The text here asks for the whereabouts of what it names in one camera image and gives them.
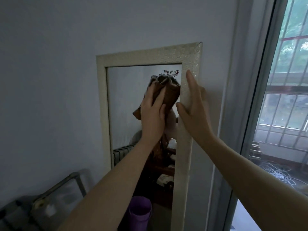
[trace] forearm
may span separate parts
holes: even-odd
[[[308,199],[213,137],[202,148],[262,230],[307,227]]]
[[[116,230],[137,185],[152,146],[136,144],[72,211],[59,230]]]

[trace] purple bucket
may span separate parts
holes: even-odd
[[[146,231],[151,213],[151,201],[143,196],[134,196],[128,206],[129,230]]]

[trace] mirror frame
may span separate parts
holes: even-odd
[[[113,157],[111,151],[111,135],[109,129],[107,68],[120,66],[148,66],[182,64],[182,75],[189,69],[196,80],[199,77],[202,42],[167,46],[149,50],[137,50],[96,56],[100,121],[102,131],[103,154],[110,161],[107,165],[111,170]],[[188,108],[191,104],[186,76],[181,77],[180,102]],[[186,210],[189,171],[191,164],[192,137],[186,131],[179,118],[176,148],[176,164],[172,201],[171,230],[183,230]]]

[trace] door frame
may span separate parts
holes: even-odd
[[[240,27],[235,29],[233,39],[219,137],[246,158],[257,125],[287,1],[253,0],[248,21],[245,10],[238,11],[237,24]],[[245,24],[247,31],[243,36]],[[237,197],[217,169],[211,201],[206,230],[229,231]]]

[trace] mirror glass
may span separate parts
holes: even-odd
[[[161,87],[167,86],[170,90],[168,95],[166,92],[164,98],[164,102],[168,103],[166,107],[168,105],[170,107],[165,116],[164,135],[149,155],[134,192],[134,196],[146,197],[152,203],[148,230],[156,228],[170,230],[171,226],[178,120],[174,104],[179,101],[181,69],[181,64],[107,68],[113,166],[129,154],[141,138],[138,108],[150,82],[156,80],[162,85]]]

